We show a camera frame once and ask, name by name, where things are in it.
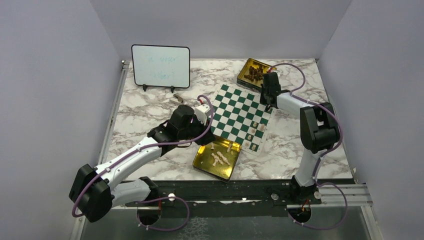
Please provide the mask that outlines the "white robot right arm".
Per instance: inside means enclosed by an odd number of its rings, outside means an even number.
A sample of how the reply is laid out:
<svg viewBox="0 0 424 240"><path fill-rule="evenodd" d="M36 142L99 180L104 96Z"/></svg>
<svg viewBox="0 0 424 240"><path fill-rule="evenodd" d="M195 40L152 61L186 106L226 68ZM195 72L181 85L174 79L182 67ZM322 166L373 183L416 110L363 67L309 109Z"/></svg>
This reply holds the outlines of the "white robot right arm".
<svg viewBox="0 0 424 240"><path fill-rule="evenodd" d="M311 199L317 189L316 176L324 155L341 139L333 106L329 102L315 103L282 90L277 73L263 74L260 103L284 110L299 118L300 139L304 147L299 169L292 177L288 196L300 204Z"/></svg>

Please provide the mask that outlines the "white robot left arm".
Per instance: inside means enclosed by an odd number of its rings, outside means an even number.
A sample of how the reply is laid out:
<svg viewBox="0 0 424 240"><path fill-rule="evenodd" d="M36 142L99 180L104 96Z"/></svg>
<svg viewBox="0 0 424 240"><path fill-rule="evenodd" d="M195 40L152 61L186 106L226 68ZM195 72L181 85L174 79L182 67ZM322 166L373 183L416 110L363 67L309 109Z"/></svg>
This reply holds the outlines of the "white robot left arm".
<svg viewBox="0 0 424 240"><path fill-rule="evenodd" d="M148 178L124 180L179 145L205 146L215 141L211 130L213 115L211 104L195 108L181 104L170 119L151 129L139 143L118 157L97 166L81 166L69 192L74 203L72 216L86 217L93 223L118 205L136 201L147 206L155 203L157 191Z"/></svg>

